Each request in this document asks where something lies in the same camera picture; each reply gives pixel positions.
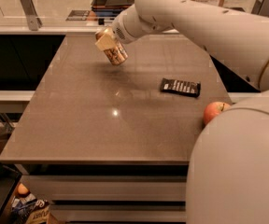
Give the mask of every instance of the table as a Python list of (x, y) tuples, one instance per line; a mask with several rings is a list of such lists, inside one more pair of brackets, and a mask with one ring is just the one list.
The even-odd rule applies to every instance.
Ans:
[[(185, 170), (203, 110), (231, 102), (215, 66), (182, 35), (125, 45), (121, 66), (94, 42), (94, 35), (66, 36), (0, 162), (17, 165), (59, 220), (185, 221)], [(201, 94), (162, 93), (163, 77), (200, 81)], [(67, 200), (81, 204), (59, 204)], [(100, 202), (94, 212), (92, 202)]]

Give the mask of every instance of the table surface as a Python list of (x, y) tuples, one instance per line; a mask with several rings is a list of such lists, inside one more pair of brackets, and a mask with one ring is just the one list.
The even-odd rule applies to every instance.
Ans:
[[(212, 101), (230, 103), (214, 64), (182, 35), (125, 45), (113, 66), (94, 35), (68, 35), (0, 156), (16, 164), (188, 164)], [(198, 98), (162, 78), (200, 81)]]

